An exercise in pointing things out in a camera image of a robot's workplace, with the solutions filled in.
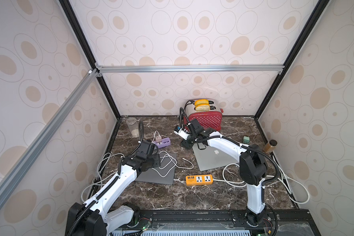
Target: bread slice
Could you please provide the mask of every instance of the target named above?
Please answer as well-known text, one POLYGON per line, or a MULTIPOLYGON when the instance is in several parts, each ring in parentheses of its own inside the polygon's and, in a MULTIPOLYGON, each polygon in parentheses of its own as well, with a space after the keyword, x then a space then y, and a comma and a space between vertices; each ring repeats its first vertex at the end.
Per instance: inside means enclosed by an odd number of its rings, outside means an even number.
POLYGON ((207 99, 199 99, 194 102, 195 107, 197 107, 200 104, 207 104, 208 105, 208 100, 207 99))
POLYGON ((195 107, 196 111, 209 111, 210 110, 210 105, 208 104, 200 104, 195 107))

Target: aluminum frame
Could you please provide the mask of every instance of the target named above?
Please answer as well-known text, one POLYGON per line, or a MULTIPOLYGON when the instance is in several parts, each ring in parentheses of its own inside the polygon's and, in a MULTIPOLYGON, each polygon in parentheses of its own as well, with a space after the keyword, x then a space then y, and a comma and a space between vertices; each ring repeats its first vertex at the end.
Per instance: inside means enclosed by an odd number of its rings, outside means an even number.
POLYGON ((0 209, 9 199, 13 191, 16 189, 22 178, 33 165, 39 154, 46 147, 52 136, 64 122, 68 114, 72 111, 81 95, 88 88, 89 84, 96 78, 97 69, 90 71, 81 82, 77 85, 71 95, 66 99, 58 112, 52 117, 50 122, 41 131, 33 143, 29 146, 26 152, 22 155, 19 161, 14 165, 10 173, 0 183, 0 209))
POLYGON ((264 65, 186 65, 186 66, 101 66, 100 73, 141 72, 220 72, 220 71, 283 71, 283 64, 264 65))

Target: bottle cap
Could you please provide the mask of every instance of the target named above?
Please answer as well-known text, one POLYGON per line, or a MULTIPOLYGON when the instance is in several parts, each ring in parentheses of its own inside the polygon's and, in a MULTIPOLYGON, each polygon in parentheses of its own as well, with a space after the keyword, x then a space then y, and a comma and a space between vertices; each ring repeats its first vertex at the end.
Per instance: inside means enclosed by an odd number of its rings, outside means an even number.
POLYGON ((269 144, 271 145, 271 146, 277 146, 277 141, 275 141, 274 139, 272 139, 272 140, 270 140, 269 141, 269 144))

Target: clear plastic cup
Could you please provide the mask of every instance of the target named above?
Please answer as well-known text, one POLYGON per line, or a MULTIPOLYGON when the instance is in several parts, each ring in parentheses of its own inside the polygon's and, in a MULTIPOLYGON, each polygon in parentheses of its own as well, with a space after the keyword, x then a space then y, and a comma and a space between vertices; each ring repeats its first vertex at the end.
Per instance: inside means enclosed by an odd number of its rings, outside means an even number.
POLYGON ((139 123, 134 117, 130 117, 126 120, 126 124, 129 127, 132 137, 139 138, 139 123))

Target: silver laptop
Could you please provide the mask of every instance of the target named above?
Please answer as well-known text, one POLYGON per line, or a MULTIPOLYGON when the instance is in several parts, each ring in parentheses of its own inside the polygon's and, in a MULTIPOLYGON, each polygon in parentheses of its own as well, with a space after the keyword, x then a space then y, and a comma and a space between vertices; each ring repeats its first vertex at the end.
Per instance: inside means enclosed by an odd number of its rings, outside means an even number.
POLYGON ((193 145, 193 151, 195 159, 197 160, 198 167, 200 171, 205 171, 218 167, 225 167, 231 163, 239 163, 238 160, 223 152, 220 149, 213 148, 210 146, 205 146, 202 143, 193 145))

